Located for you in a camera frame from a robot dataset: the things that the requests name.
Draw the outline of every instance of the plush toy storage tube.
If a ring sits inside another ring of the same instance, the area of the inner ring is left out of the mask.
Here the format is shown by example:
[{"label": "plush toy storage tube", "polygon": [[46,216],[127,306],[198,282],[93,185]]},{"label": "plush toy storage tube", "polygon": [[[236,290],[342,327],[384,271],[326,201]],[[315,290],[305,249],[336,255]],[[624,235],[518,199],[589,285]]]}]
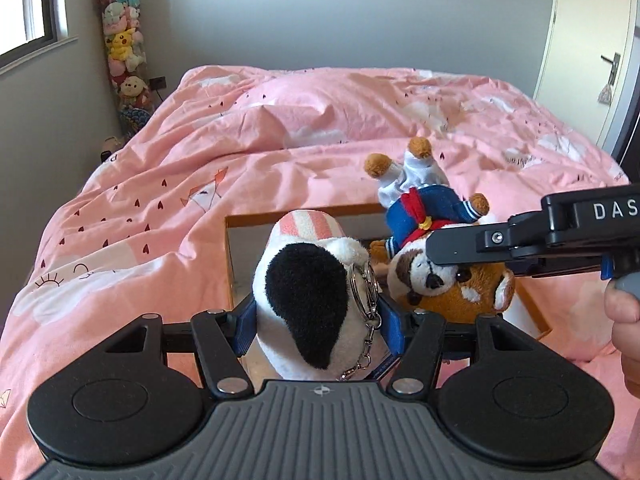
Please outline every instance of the plush toy storage tube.
[{"label": "plush toy storage tube", "polygon": [[109,79],[126,141],[145,126],[155,110],[146,79],[140,0],[97,1]]}]

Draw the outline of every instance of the dog's nose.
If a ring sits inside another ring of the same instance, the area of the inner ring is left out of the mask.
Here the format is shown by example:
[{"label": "dog's nose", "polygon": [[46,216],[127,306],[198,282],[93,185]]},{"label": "dog's nose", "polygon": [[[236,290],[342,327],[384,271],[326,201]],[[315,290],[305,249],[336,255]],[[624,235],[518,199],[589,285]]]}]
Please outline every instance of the dog's nose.
[{"label": "dog's nose", "polygon": [[444,282],[442,278],[433,272],[430,272],[427,275],[427,287],[428,288],[438,288],[439,286],[443,286]]}]

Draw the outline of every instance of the brown teddy bear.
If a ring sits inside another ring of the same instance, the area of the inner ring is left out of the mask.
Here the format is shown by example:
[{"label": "brown teddy bear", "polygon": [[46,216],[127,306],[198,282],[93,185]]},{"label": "brown teddy bear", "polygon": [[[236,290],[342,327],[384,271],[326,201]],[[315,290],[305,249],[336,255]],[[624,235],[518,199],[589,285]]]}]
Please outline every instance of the brown teddy bear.
[{"label": "brown teddy bear", "polygon": [[370,254],[374,262],[390,261],[386,283],[397,303],[407,310],[432,310],[458,323],[507,309],[515,278],[504,264],[441,267],[427,257],[425,240],[435,229],[474,224],[489,212],[481,193],[460,200],[427,139],[409,141],[402,166],[373,153],[365,171],[379,182],[378,199],[392,232],[391,238],[372,242]]},{"label": "brown teddy bear", "polygon": [[507,310],[515,277],[504,264],[438,266],[426,254],[427,237],[408,243],[391,260],[386,284],[396,303],[409,311],[437,312],[454,323]]}]

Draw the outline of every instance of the striped hat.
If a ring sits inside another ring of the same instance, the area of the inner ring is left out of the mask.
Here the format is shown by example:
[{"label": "striped hat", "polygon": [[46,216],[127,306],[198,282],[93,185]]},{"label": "striped hat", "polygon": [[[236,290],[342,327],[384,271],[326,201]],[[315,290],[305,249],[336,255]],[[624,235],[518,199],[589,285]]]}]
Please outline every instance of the striped hat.
[{"label": "striped hat", "polygon": [[344,232],[335,218],[321,211],[299,209],[284,215],[271,230],[269,241],[276,236],[288,235],[304,240],[341,238]]}]

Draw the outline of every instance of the power outlet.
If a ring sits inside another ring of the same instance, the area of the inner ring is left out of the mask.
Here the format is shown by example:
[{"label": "power outlet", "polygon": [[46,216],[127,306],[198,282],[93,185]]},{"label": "power outlet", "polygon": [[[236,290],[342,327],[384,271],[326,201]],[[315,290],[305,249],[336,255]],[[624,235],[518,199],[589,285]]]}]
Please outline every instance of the power outlet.
[{"label": "power outlet", "polygon": [[156,90],[164,90],[166,88],[166,78],[162,77],[153,77],[149,80],[149,89],[153,92]]}]

